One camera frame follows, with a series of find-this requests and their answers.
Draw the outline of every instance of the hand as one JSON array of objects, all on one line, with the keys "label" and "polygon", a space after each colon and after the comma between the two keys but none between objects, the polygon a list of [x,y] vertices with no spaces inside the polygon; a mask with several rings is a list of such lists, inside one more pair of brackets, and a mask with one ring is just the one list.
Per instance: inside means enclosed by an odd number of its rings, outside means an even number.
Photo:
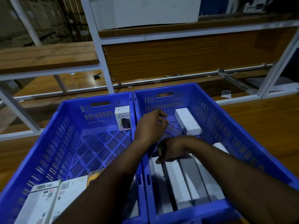
[{"label": "hand", "polygon": [[196,139],[194,136],[178,136],[163,139],[166,145],[166,154],[162,156],[161,151],[158,150],[159,158],[156,160],[157,164],[165,162],[167,160],[173,160],[180,157],[185,153],[188,143]]},{"label": "hand", "polygon": [[157,143],[168,126],[168,120],[162,117],[166,118],[167,114],[161,109],[144,114],[136,126],[134,140],[145,142],[148,146]]}]

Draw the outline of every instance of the person's left hand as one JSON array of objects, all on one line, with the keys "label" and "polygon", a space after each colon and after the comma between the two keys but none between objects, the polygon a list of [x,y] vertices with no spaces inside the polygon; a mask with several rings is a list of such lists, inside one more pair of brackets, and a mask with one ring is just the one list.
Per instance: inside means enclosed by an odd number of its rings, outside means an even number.
[{"label": "person's left hand", "polygon": [[168,125],[168,120],[162,117],[166,118],[167,114],[161,109],[144,114],[136,126],[134,141],[147,143],[148,146],[157,143]]}]

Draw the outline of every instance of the person's right hand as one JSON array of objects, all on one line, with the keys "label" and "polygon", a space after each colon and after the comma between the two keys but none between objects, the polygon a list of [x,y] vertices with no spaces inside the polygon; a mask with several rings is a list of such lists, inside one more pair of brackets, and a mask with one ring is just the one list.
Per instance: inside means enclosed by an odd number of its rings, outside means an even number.
[{"label": "person's right hand", "polygon": [[185,149],[187,149],[188,143],[194,139],[194,136],[178,136],[163,139],[166,145],[166,154],[162,156],[158,150],[159,158],[156,160],[156,163],[160,164],[168,159],[182,156],[185,153]]}]

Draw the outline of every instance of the barcode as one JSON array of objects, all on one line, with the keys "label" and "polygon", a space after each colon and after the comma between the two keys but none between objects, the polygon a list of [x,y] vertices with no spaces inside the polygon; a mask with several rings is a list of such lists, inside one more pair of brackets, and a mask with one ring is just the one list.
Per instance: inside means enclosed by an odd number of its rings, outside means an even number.
[{"label": "barcode", "polygon": [[69,187],[69,184],[70,184],[70,182],[68,182],[68,183],[63,183],[62,186],[61,186],[61,190],[62,190],[62,189],[67,189],[67,188]]},{"label": "barcode", "polygon": [[54,216],[54,217],[53,217],[53,221],[52,221],[52,222],[54,222],[54,221],[55,221],[55,219],[57,219],[57,218],[58,218],[58,216],[59,216],[59,215],[56,215],[56,216]]},{"label": "barcode", "polygon": [[53,195],[53,193],[49,193],[48,196],[47,196],[47,198],[51,197],[52,195]]}]

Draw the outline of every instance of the blue plastic crate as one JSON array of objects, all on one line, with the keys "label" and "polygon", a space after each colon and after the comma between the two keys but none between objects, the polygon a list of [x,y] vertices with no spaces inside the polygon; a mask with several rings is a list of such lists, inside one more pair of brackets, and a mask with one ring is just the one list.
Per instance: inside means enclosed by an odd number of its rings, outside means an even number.
[{"label": "blue plastic crate", "polygon": [[[119,131],[115,107],[130,105],[132,130]],[[32,187],[105,168],[133,140],[131,92],[64,101],[0,195],[0,223],[13,224]],[[148,223],[142,165],[136,172],[139,216],[123,223]]]},{"label": "blue plastic crate", "polygon": [[[145,114],[160,108],[168,114],[169,124],[163,138],[182,135],[177,123],[175,109],[187,107],[203,129],[200,135],[211,145],[223,143],[230,154],[245,161],[267,174],[299,189],[299,180],[287,170],[276,158],[252,138],[236,121],[234,121],[215,101],[213,101],[196,83],[166,86],[133,92],[137,121]],[[143,158],[147,205],[150,223],[201,223],[207,219],[229,221],[236,218],[236,212],[228,200],[217,200],[199,206],[157,215],[154,191],[148,157]]]}]

